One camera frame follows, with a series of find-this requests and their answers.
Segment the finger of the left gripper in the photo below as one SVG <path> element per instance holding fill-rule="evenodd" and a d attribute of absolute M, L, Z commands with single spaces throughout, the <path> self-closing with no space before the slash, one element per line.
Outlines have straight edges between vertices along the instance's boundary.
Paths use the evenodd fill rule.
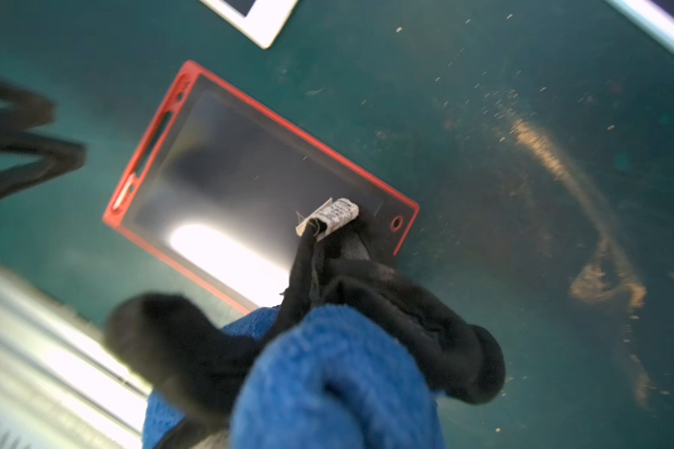
<path fill-rule="evenodd" d="M 0 107 L 0 134 L 24 133 L 54 121 L 54 102 L 2 79 L 0 101 L 5 103 Z"/>
<path fill-rule="evenodd" d="M 82 168 L 86 160 L 84 145 L 36 134 L 0 134 L 0 153 L 35 157 L 0 170 L 0 200 Z"/>

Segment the red frame drawing tablet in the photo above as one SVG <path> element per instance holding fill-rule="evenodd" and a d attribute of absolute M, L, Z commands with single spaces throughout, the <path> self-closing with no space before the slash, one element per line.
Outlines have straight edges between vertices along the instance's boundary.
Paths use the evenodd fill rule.
<path fill-rule="evenodd" d="M 299 224 L 340 198 L 372 217 L 389 254 L 419 213 L 414 200 L 188 61 L 103 220 L 246 314 L 281 302 Z"/>

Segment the blue wiping cloth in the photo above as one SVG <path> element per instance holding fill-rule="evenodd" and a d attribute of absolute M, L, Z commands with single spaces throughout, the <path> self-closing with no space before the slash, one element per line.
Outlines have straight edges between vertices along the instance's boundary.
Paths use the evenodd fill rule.
<path fill-rule="evenodd" d="M 373 220 L 331 199 L 297 228 L 281 305 L 216 327 L 150 292 L 116 307 L 107 349 L 153 387 L 146 448 L 441 448 L 436 397 L 492 401 L 496 338 L 398 273 Z"/>

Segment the white blue drawing tablet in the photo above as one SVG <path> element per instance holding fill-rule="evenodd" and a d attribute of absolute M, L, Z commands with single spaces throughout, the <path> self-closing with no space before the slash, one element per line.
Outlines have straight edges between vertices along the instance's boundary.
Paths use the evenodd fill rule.
<path fill-rule="evenodd" d="M 674 0 L 607 0 L 674 55 Z"/>

